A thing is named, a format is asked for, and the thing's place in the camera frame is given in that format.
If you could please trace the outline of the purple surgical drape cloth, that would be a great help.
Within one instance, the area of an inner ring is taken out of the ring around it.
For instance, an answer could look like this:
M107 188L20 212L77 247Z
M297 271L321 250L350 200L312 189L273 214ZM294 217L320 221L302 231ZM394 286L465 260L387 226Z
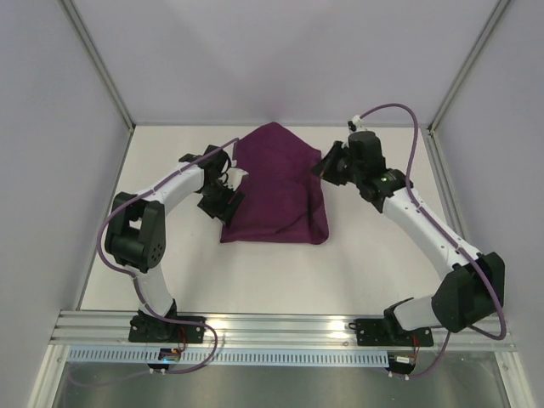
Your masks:
M329 238L320 179L311 173L321 151L271 122L235 146L239 168L248 172L245 195L220 241L320 245Z

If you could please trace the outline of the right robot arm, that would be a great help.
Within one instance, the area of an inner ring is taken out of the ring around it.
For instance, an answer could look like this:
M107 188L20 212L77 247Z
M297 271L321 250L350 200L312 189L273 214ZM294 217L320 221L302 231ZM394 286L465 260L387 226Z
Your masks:
M412 239L441 279L434 294L385 310L382 331L388 341L402 344L424 327L442 326L458 333L501 313L502 258L495 252L482 253L437 219L406 175L387 167L375 133L359 131L345 142L335 142L311 172L330 184L353 184L363 200Z

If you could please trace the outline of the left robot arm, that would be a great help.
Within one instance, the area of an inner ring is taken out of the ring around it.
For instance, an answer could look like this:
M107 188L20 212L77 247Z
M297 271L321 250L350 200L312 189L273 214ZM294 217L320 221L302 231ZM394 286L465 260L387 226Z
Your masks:
M240 192L248 171L225 150L235 144L209 145L201 155L186 154L164 178L137 193L114 197L110 214L99 230L97 254L109 269L127 275L150 316L148 330L158 340L173 338L179 328L174 298L167 289L162 258L167 250L167 216L192 195L208 217L229 227L245 198Z

